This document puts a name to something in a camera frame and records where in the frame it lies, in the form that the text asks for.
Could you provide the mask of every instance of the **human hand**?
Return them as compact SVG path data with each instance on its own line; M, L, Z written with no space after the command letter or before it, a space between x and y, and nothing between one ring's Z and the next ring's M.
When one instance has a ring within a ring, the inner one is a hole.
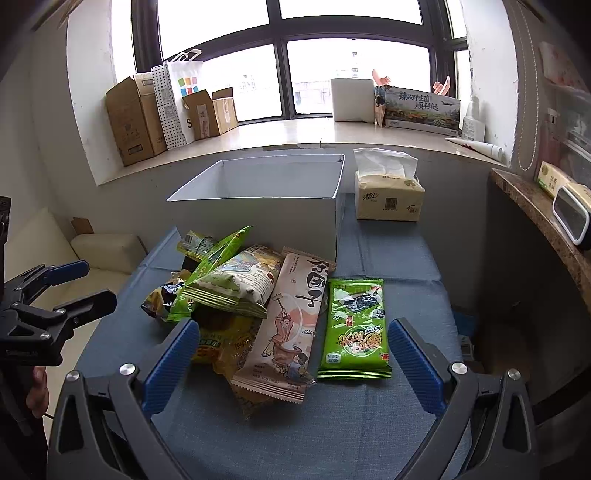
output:
M49 407L49 390L45 367L33 367L33 386L27 395L27 407L40 419Z

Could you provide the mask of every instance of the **table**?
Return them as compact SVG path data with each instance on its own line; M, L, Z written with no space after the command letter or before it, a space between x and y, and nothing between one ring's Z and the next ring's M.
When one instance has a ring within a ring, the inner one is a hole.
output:
M110 374L161 342L168 329L139 305L180 268L180 240L171 231L119 294L117 310L101 320L76 368L87 377ZM450 361L461 360L457 330L441 275L416 223L356 220L348 195L339 239L340 278L383 278L387 321L406 317ZM326 314L319 318L310 357L315 373ZM301 406L276 401L242 418L228 383L210 366L192 366L167 408L152 419L193 478L394 478L433 424L391 357L392 378L319 381ZM453 478L470 446L467 431L446 472Z

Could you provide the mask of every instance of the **product box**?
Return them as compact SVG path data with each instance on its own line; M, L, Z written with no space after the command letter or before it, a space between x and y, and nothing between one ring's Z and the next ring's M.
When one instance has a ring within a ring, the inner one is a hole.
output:
M106 107L123 165L166 150L151 73L138 73L106 94Z
M425 189L416 178L364 175L355 172L358 219L418 221Z
M375 93L377 104L386 106L386 127L425 130L450 137L458 135L460 100L388 85L376 87Z
M207 90L201 90L183 97L183 102L189 110L195 140L217 137L238 126L232 87L213 92L211 98Z
M542 162L538 172L538 185L548 193L552 198L556 197L556 192L562 185L567 185L574 180L551 163Z
M178 231L222 239L252 225L245 245L336 260L345 155L314 152L218 161L168 198Z

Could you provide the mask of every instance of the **tube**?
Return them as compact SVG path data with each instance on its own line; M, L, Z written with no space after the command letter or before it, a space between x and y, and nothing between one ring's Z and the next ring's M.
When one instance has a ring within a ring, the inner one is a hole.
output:
M466 140L464 138L446 138L452 143L461 145L462 147L469 148L475 152L481 153L486 155L497 162L503 162L503 149L501 147L497 147L491 143L484 143L484 142L476 142L474 140Z

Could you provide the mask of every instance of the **metal screw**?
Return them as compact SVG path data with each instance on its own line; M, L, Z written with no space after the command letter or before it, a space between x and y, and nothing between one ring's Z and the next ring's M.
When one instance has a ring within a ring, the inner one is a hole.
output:
M121 375L131 375L135 372L135 365L134 364L123 364L119 368L119 373Z
M507 375L509 375L509 378L512 380L519 380L521 378L521 373L516 368L510 368Z
M78 370L72 370L66 375L67 382L75 382L80 378L80 372Z
M456 362L452 365L452 370L458 375L464 375L468 372L468 367L461 362Z

